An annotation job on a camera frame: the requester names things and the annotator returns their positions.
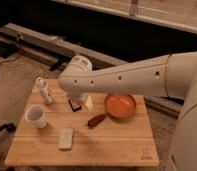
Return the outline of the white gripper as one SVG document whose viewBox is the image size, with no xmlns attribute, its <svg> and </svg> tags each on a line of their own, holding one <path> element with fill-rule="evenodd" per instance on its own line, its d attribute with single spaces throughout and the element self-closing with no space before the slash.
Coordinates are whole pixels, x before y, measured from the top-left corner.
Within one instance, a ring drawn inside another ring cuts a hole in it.
<svg viewBox="0 0 197 171">
<path fill-rule="evenodd" d="M 68 98 L 75 102 L 84 103 L 85 108 L 88 110 L 93 108 L 92 98 L 87 93 L 69 93 Z"/>
</svg>

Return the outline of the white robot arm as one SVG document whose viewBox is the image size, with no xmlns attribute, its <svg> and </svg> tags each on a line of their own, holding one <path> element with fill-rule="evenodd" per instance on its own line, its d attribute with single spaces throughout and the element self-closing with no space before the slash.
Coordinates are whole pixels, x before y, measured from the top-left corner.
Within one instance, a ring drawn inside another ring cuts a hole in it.
<svg viewBox="0 0 197 171">
<path fill-rule="evenodd" d="M 164 55 L 94 71 L 74 57 L 59 77 L 68 94 L 126 93 L 184 101 L 169 151 L 167 171 L 197 171 L 197 52 Z"/>
</svg>

